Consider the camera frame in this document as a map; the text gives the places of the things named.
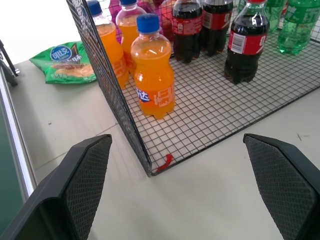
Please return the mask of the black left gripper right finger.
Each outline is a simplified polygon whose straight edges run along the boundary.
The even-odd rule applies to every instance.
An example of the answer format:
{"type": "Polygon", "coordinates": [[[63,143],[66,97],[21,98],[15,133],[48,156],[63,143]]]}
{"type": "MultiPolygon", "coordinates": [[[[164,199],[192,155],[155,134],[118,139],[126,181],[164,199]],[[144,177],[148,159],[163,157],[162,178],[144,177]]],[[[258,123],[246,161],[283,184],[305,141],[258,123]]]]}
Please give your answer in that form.
{"type": "Polygon", "coordinates": [[[294,145],[243,136],[259,194],[285,240],[320,238],[320,171],[294,145]]]}

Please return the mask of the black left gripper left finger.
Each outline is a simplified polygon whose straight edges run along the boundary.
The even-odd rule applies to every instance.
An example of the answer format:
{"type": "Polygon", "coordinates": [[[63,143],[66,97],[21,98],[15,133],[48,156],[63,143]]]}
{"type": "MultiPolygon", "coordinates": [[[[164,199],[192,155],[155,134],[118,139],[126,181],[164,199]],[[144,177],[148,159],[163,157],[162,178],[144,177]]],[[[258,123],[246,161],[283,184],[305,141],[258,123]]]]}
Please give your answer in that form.
{"type": "Polygon", "coordinates": [[[86,240],[101,200],[112,136],[85,139],[35,188],[2,240],[86,240]]]}

